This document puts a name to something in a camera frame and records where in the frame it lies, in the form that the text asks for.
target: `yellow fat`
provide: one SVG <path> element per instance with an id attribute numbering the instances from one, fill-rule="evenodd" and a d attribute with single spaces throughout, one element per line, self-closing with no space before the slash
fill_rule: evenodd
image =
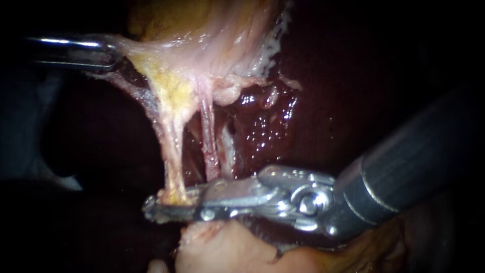
<path id="1" fill-rule="evenodd" d="M 163 68 L 161 60 L 149 54 L 138 54 L 129 57 L 136 70 L 145 75 L 149 81 L 154 95 L 164 111 L 180 113 L 193 104 L 195 96 L 193 88 L 187 79 L 178 73 Z"/>

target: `metal jaw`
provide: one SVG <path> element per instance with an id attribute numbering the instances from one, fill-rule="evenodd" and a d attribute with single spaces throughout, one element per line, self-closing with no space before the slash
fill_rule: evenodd
<path id="1" fill-rule="evenodd" d="M 43 34 L 25 37 L 22 46 L 38 65 L 98 73 L 114 71 L 123 55 L 101 34 Z"/>
<path id="2" fill-rule="evenodd" d="M 317 216 L 333 203 L 333 182 L 324 173 L 270 165 L 257 176 L 188 188 L 187 193 L 197 200 L 193 206 L 158 204 L 150 196 L 142 210 L 148 220 L 160 224 L 252 215 L 312 232 L 318 228 Z"/>
<path id="3" fill-rule="evenodd" d="M 255 208 L 257 213 L 297 230 L 316 231 L 317 217 L 333 204 L 335 179 L 325 173 L 269 165 L 259 172 L 258 180 L 277 189 L 278 197 Z"/>

